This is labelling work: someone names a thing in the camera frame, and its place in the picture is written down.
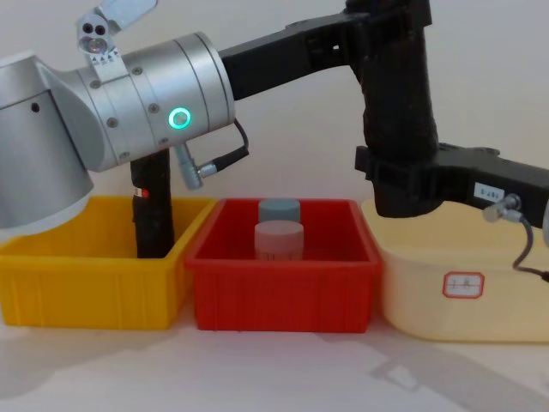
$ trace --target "yellow bin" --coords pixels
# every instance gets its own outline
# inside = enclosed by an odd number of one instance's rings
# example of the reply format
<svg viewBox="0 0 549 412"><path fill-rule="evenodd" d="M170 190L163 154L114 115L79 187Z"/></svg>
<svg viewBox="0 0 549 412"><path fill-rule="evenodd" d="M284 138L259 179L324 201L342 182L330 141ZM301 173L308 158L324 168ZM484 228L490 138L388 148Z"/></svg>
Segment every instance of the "yellow bin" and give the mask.
<svg viewBox="0 0 549 412"><path fill-rule="evenodd" d="M0 246L6 324L164 330L190 291L184 250L215 201L173 201L177 243L164 259L136 258L130 197L96 197L73 221Z"/></svg>
<svg viewBox="0 0 549 412"><path fill-rule="evenodd" d="M397 329L437 341L549 342L549 283L516 272L522 225L487 223L480 210L445 203L412 219L384 219L374 202L365 218L385 262L383 312ZM536 231L525 263L549 269Z"/></svg>

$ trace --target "gray lid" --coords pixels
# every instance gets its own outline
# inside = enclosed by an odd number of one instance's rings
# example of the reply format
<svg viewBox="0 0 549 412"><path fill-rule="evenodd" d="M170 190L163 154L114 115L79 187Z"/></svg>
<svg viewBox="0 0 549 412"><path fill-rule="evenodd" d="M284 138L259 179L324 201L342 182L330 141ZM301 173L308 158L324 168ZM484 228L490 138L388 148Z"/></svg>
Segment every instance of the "gray lid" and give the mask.
<svg viewBox="0 0 549 412"><path fill-rule="evenodd" d="M259 203L259 221L301 222L301 203L296 199L267 199Z"/></svg>

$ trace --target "green indicator light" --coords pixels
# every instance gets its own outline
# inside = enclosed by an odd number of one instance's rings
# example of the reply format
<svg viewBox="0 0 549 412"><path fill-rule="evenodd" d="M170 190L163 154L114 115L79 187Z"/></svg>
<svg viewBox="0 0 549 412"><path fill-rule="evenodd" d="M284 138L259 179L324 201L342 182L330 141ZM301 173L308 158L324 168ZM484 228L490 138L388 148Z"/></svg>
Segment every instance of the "green indicator light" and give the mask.
<svg viewBox="0 0 549 412"><path fill-rule="evenodd" d="M192 115L184 107L173 109L170 113L170 118L168 119L170 127L175 130L185 129L189 126L190 122L192 122Z"/></svg>

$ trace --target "plastic storage bin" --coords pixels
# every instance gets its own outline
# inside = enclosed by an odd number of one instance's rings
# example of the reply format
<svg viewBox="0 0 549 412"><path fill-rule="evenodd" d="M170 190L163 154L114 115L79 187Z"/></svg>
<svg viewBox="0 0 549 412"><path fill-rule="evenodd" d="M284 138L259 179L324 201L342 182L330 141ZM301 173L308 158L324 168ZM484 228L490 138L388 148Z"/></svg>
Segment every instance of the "plastic storage bin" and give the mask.
<svg viewBox="0 0 549 412"><path fill-rule="evenodd" d="M177 244L139 260L129 197L96 197L73 221L0 246L0 299L10 325L169 328L190 290L183 252L215 202L174 200Z"/></svg>
<svg viewBox="0 0 549 412"><path fill-rule="evenodd" d="M202 330L364 332L382 265L356 203L302 201L304 260L255 259L258 200L218 204L190 248Z"/></svg>
<svg viewBox="0 0 549 412"><path fill-rule="evenodd" d="M386 270L383 311L397 329L438 341L549 342L549 283L511 268L524 228L487 223L480 210L445 203L412 219L363 205ZM541 233L526 265L546 270Z"/></svg>

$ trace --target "bottle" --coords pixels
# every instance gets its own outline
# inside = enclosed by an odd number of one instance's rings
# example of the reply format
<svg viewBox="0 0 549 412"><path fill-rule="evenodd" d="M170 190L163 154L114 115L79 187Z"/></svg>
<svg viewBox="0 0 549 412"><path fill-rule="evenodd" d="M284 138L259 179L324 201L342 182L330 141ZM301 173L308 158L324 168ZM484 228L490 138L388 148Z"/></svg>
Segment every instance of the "bottle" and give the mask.
<svg viewBox="0 0 549 412"><path fill-rule="evenodd" d="M296 221L264 221L256 226L256 258L265 261L303 259L305 230Z"/></svg>

